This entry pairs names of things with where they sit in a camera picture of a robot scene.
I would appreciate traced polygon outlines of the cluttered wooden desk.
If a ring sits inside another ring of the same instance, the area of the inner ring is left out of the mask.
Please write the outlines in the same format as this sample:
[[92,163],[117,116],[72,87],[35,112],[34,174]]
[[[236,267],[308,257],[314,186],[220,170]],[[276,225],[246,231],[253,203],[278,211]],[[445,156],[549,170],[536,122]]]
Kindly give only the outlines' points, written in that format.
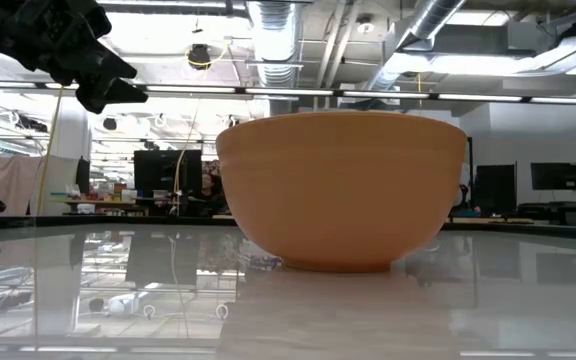
[[65,193],[51,193],[50,201],[68,207],[68,215],[145,217],[149,210],[137,203],[138,192],[125,184],[99,184],[87,193],[68,185]]

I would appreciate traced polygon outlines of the grey rectangular duct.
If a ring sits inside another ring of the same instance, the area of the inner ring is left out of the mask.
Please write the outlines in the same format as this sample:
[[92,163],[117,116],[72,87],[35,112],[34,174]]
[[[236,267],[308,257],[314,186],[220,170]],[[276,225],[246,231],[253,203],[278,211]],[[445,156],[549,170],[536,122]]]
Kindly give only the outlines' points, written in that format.
[[503,26],[445,25],[435,36],[433,53],[458,55],[534,56],[549,45],[535,24]]

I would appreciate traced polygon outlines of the orange bowl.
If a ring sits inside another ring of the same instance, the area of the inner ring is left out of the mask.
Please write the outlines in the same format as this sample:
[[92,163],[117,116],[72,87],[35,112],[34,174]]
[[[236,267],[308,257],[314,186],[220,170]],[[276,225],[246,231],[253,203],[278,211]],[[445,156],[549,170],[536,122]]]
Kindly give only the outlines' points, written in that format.
[[229,210],[290,267],[377,272],[431,242],[457,197],[466,134],[393,112],[252,120],[216,140]]

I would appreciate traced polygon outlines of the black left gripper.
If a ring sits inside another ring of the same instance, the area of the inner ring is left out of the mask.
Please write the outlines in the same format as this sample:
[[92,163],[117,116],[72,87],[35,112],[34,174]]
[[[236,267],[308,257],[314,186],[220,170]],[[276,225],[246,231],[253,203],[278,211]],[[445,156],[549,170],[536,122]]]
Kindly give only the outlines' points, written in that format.
[[89,112],[145,103],[144,91],[110,76],[133,79],[137,70],[98,39],[66,0],[0,0],[1,54],[30,71],[49,73],[62,85],[80,83],[76,98]]

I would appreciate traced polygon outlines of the smooth silver air duct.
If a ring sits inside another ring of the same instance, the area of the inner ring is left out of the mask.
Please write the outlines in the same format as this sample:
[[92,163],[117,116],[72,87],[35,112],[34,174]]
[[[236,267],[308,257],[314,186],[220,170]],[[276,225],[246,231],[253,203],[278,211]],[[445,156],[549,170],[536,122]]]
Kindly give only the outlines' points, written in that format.
[[421,72],[426,60],[409,52],[430,52],[435,37],[467,0],[420,0],[413,14],[390,25],[383,43],[384,61],[364,86],[388,91],[404,73]]

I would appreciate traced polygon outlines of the ribbed silver air duct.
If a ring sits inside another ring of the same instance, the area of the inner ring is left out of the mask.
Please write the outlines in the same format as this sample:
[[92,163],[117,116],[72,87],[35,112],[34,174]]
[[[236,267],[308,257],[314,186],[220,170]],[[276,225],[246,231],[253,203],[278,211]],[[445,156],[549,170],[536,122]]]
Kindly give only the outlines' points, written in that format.
[[276,1],[248,1],[259,84],[270,88],[296,86],[301,5]]

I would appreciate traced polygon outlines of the long light bar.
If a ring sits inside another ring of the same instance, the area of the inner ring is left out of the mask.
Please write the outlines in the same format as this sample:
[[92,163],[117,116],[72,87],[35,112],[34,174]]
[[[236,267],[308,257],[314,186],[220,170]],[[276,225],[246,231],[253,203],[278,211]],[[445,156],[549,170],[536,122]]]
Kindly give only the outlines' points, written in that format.
[[[78,84],[63,87],[50,82],[0,81],[0,92],[19,94],[49,94],[76,97]],[[248,99],[255,96],[265,96],[272,100],[285,100],[297,97],[332,97],[352,99],[378,100],[420,100],[420,101],[452,101],[452,102],[489,102],[489,103],[520,103],[531,105],[565,105],[576,106],[576,97],[554,96],[522,96],[493,94],[461,94],[461,93],[428,93],[428,92],[393,92],[342,89],[305,89],[305,88],[266,88],[241,86],[192,86],[192,85],[150,85],[138,84],[135,87],[144,91],[148,98],[220,98],[235,97]]]

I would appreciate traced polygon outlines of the narrow black monitor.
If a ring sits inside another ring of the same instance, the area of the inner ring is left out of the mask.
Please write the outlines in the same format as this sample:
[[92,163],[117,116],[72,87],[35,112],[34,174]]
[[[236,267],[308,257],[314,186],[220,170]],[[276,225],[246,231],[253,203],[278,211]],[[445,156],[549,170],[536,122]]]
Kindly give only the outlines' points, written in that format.
[[77,164],[75,184],[79,187],[81,194],[88,194],[90,191],[90,162],[80,157]]

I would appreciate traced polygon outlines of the pink curtain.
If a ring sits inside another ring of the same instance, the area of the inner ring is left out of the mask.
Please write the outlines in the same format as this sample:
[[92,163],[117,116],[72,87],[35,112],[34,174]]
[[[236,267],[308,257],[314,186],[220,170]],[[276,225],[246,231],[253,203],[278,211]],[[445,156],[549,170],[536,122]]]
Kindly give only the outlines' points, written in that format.
[[0,156],[0,216],[24,216],[32,197],[40,157]]

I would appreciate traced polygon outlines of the black desk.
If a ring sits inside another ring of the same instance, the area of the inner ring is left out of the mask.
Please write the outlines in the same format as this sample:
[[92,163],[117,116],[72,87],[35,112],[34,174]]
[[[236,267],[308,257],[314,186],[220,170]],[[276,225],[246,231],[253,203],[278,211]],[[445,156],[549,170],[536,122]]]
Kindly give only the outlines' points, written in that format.
[[576,226],[576,202],[524,203],[517,207],[517,215],[551,225]]

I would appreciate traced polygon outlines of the person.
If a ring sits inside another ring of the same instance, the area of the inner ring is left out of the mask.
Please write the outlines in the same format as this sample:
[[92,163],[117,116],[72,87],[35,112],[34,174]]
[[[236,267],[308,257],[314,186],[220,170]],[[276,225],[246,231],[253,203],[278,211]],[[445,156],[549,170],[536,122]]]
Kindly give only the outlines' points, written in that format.
[[201,187],[188,196],[187,213],[197,217],[213,217],[227,213],[227,201],[219,176],[204,173]]

